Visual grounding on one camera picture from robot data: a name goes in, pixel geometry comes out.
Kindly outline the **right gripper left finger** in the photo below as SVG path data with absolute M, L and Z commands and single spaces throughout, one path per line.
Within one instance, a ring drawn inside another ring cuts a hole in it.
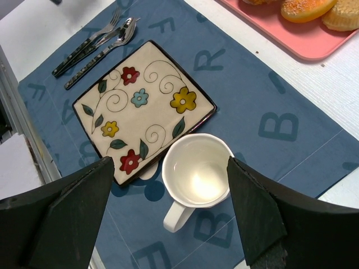
M 88 268 L 113 179 L 106 156 L 2 199 L 1 268 Z

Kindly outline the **sugared donut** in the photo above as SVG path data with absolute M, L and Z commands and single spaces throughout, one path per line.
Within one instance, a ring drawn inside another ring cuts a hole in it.
M 305 23 L 315 20 L 327 13 L 336 0 L 287 0 L 281 5 L 281 15 L 294 23 Z

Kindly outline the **pink tray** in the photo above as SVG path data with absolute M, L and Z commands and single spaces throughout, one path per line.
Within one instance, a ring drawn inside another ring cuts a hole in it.
M 280 14 L 279 1 L 258 6 L 244 1 L 219 3 L 304 61 L 327 58 L 358 33 L 329 30 L 320 18 L 303 24 L 289 22 Z

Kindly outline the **white mug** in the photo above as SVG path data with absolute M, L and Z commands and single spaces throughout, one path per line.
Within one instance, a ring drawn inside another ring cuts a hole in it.
M 234 154 L 211 134 L 188 134 L 168 150 L 162 165 L 163 183 L 174 199 L 163 220 L 175 233 L 197 208 L 211 208 L 229 196 L 227 162 Z

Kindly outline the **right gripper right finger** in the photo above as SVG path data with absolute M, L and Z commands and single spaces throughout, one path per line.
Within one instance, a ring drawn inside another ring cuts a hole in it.
M 306 196 L 235 157 L 227 174 L 250 268 L 358 267 L 358 209 Z

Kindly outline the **small round muffin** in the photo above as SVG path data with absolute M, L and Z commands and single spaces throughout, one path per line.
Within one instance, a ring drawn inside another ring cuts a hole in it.
M 339 0 L 322 17 L 323 24 L 334 31 L 358 29 L 358 0 Z

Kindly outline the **square floral plate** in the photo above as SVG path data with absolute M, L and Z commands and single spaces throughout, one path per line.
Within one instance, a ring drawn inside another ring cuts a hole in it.
M 90 86 L 73 110 L 114 181 L 129 184 L 216 112 L 209 95 L 149 40 Z

